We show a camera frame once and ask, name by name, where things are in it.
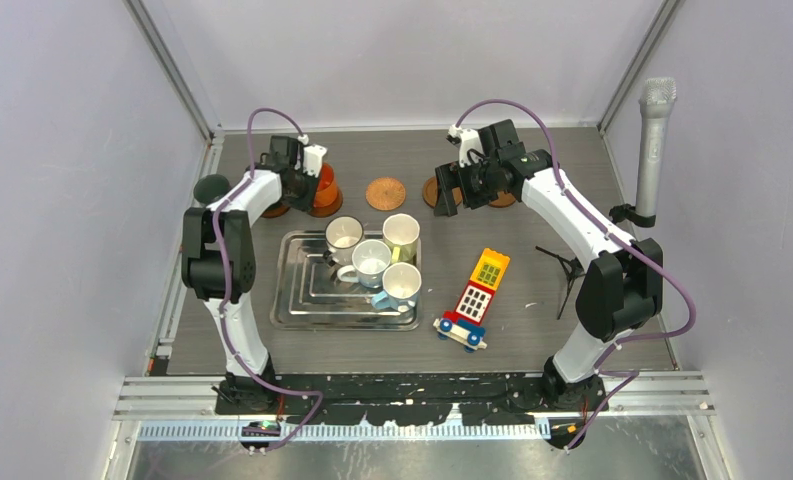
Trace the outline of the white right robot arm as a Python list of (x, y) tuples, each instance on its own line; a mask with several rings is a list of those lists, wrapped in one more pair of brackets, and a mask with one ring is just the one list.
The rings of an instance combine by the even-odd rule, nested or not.
[(578, 324), (543, 367), (543, 403), (568, 410), (598, 397), (598, 369), (610, 349), (659, 314), (663, 250), (653, 239), (637, 240), (611, 224), (580, 197), (550, 151), (527, 151), (516, 127), (503, 120), (478, 130), (449, 127), (457, 160), (436, 168), (437, 216), (477, 209), (507, 193), (536, 212), (565, 241), (584, 279), (575, 302)]

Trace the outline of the orange cup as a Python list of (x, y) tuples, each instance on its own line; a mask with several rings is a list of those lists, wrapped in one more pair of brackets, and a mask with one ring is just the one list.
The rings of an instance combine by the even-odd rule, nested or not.
[(317, 192), (314, 197), (314, 208), (325, 208), (332, 205), (338, 197), (339, 187), (335, 180), (334, 170), (329, 163), (322, 165)]

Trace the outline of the grey white cup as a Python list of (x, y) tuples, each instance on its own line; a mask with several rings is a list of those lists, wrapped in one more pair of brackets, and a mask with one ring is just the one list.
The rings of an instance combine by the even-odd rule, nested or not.
[(338, 269), (337, 279), (367, 288), (380, 288), (383, 274), (391, 264), (391, 255), (384, 241), (363, 240), (355, 247), (350, 264)]

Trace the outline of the silver metal tray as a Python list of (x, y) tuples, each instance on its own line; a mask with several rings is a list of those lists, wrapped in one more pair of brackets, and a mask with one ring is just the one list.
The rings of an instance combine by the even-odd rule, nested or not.
[(276, 295), (270, 320), (282, 330), (410, 331), (420, 324), (419, 305), (407, 312), (370, 305), (375, 289), (341, 282), (324, 258), (325, 232), (295, 230), (281, 241)]

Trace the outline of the white metallic cup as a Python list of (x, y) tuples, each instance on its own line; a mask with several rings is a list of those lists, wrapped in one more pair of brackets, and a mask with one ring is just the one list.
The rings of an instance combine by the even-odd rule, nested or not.
[(364, 227), (357, 218), (335, 218), (325, 228), (326, 251), (323, 259), (329, 266), (349, 265), (355, 248), (363, 239)]

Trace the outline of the light patterned wooden coaster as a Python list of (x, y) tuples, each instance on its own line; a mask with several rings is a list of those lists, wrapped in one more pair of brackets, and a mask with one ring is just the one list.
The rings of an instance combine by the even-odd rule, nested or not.
[(392, 211), (406, 200), (404, 184), (393, 177), (379, 177), (373, 180), (365, 192), (367, 203), (379, 211)]

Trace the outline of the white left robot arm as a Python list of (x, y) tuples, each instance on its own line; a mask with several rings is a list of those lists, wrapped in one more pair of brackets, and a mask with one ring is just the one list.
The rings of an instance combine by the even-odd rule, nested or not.
[(307, 135), (276, 135), (237, 185), (211, 174), (183, 215), (181, 275), (214, 319), (226, 357), (216, 410), (270, 412), (283, 389), (270, 380), (270, 354), (257, 330), (251, 290), (257, 272), (252, 226), (275, 204), (312, 208), (328, 150)]

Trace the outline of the light blue handled cup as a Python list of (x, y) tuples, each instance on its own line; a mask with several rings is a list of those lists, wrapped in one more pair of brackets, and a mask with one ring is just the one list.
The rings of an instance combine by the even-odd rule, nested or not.
[(395, 263), (385, 270), (382, 290), (370, 299), (370, 305), (377, 310), (407, 312), (416, 306), (421, 286), (421, 272), (414, 265)]

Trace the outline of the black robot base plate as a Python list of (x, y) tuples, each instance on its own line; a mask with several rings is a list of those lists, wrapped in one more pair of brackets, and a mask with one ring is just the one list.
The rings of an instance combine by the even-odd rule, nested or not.
[(274, 390), (226, 374), (212, 388), (216, 413), (277, 415), (293, 424), (367, 421), (374, 426), (436, 426), (459, 413), (466, 426), (520, 425), (546, 412), (581, 421), (607, 392), (602, 380), (563, 387), (526, 373), (293, 374), (271, 382)]

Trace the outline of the brown wooden coaster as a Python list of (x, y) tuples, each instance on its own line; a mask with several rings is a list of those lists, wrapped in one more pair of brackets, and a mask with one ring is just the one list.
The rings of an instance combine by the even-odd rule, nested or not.
[(337, 191), (335, 200), (324, 207), (313, 207), (308, 214), (315, 218), (327, 218), (337, 213), (343, 205), (343, 195), (340, 190)]
[(280, 217), (280, 216), (286, 214), (289, 210), (290, 210), (290, 207), (288, 205), (276, 202), (275, 204), (270, 205), (261, 214), (261, 217), (262, 218), (267, 218), (267, 219), (277, 218), (277, 217)]
[[(429, 178), (423, 185), (422, 190), (422, 197), (424, 202), (431, 208), (434, 208), (437, 204), (437, 188), (438, 188), (438, 181), (435, 176)], [(454, 200), (457, 206), (460, 206), (463, 200), (462, 192), (459, 188), (455, 188), (452, 190)]]
[(507, 208), (516, 203), (516, 197), (508, 192), (500, 192), (497, 198), (489, 203), (493, 208)]

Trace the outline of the dark grey cup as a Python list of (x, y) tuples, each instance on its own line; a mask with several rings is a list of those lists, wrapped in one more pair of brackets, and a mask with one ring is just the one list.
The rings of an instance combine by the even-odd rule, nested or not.
[(199, 205), (206, 206), (223, 198), (230, 190), (231, 184), (227, 177), (209, 174), (196, 182), (192, 193)]

